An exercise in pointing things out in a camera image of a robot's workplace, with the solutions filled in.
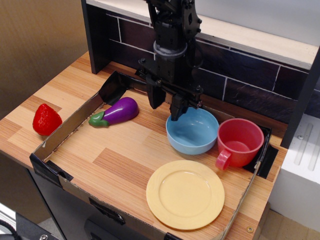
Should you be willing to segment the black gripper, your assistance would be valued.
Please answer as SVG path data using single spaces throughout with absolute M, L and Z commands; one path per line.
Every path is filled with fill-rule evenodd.
M 137 74 L 146 80 L 149 104 L 158 108 L 172 95 L 170 104 L 171 120 L 178 121 L 189 107 L 202 106 L 203 88 L 194 80 L 192 71 L 203 63 L 196 51 L 187 51 L 178 57 L 155 55 L 155 59 L 141 58 Z

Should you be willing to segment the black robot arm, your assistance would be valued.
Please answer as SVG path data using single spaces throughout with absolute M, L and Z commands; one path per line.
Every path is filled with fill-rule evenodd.
M 171 120 L 177 121 L 189 107 L 198 109 L 203 88 L 197 85 L 192 71 L 202 63 L 196 62 L 200 48 L 196 35 L 202 20 L 193 0 L 149 0 L 150 20 L 155 31 L 153 60 L 141 58 L 136 72 L 146 82 L 150 106 L 159 107 L 171 95 Z

